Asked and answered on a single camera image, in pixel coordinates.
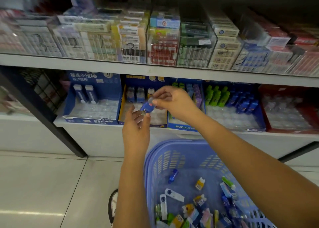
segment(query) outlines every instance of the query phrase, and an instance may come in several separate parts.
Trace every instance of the forearm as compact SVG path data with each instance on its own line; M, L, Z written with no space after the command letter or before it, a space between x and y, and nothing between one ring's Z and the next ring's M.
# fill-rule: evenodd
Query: forearm
M119 183L114 228L150 227L143 178L144 156L124 159Z
M189 122L275 225L293 228L318 222L316 185L203 113L197 113Z

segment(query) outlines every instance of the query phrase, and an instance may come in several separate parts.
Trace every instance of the person's left hand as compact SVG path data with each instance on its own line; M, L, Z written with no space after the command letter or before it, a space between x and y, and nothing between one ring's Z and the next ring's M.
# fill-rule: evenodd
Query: person's left hand
M124 142L124 160L136 160L142 158L150 143L151 116L147 113L142 115L141 111L135 111L134 106L126 113L124 127L122 129Z

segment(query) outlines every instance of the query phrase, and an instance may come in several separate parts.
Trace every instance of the person's right hand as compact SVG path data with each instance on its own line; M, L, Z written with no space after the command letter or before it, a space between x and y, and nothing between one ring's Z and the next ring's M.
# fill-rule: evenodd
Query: person's right hand
M191 118L201 113L188 93L173 86L164 86L157 90L153 96L153 104L158 109L167 109L175 118L190 125Z

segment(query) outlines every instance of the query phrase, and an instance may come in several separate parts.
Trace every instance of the person's right arm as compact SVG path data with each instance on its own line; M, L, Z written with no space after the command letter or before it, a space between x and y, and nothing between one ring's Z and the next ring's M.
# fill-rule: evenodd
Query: person's right arm
M206 116L184 90L164 86L153 98L157 108L198 130L274 225L319 226L318 186Z

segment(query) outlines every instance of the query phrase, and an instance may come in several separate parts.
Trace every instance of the blue plastic basket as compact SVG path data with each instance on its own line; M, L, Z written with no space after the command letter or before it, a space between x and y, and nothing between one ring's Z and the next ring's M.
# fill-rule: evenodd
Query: blue plastic basket
M172 184L168 177L176 168L179 173ZM185 197L184 203L167 199L167 211L181 214L181 207L192 203L193 198L204 194L208 207L213 210L225 211L221 202L221 178L226 176L236 186L239 202L249 211L250 217L245 219L250 228L273 228L273 224L254 205L252 200L241 188L217 154L204 140L168 140L154 146L146 156L144 163L144 178L146 201L151 226L155 227L154 206L160 203L160 195L170 188ZM201 191L195 188L197 180L203 177L206 182Z

